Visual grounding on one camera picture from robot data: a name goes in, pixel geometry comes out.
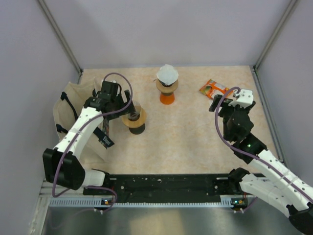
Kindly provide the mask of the clear ribbed glass dripper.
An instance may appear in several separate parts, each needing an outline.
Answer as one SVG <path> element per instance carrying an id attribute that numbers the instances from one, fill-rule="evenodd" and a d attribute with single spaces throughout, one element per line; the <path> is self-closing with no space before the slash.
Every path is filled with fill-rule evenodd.
<path id="1" fill-rule="evenodd" d="M 130 113 L 130 120 L 131 121 L 136 121 L 140 118 L 140 112 L 141 112 L 141 105 L 138 101 L 133 101 L 134 105 L 134 111 Z"/>

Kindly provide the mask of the blue ribbed glass dripper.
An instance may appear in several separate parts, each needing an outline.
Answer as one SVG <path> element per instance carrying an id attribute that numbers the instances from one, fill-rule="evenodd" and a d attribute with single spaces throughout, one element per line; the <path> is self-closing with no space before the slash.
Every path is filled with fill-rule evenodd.
<path id="1" fill-rule="evenodd" d="M 169 85 L 168 85 L 168 84 L 165 84 L 165 83 L 163 83 L 163 82 L 160 82 L 160 83 L 161 83 L 161 85 L 164 86 L 164 87 L 171 87 L 171 86 L 172 86 L 172 84 L 169 84 Z"/>

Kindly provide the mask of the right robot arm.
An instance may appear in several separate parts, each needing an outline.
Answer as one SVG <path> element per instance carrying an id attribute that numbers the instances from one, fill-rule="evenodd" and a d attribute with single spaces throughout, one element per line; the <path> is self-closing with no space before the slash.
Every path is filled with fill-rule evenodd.
<path id="1" fill-rule="evenodd" d="M 264 182 L 242 168 L 230 173 L 228 188 L 232 193 L 252 194 L 278 209 L 301 233 L 313 233 L 313 188 L 281 163 L 251 130 L 249 111 L 255 105 L 252 95 L 239 95 L 236 100 L 214 97 L 209 111 L 223 119 L 220 139 L 234 154 L 258 169 L 268 181 Z"/>

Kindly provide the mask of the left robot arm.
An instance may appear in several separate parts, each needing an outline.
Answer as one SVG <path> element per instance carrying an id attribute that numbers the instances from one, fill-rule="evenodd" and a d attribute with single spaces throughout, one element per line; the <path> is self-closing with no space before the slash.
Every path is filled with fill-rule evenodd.
<path id="1" fill-rule="evenodd" d="M 120 84 L 103 81 L 101 90 L 84 103 L 80 115 L 65 137 L 43 153 L 45 179 L 54 186 L 78 190 L 94 187 L 100 194 L 110 191 L 111 183 L 101 170 L 85 169 L 80 157 L 88 140 L 104 120 L 118 118 L 132 109 L 133 90 L 122 90 Z"/>

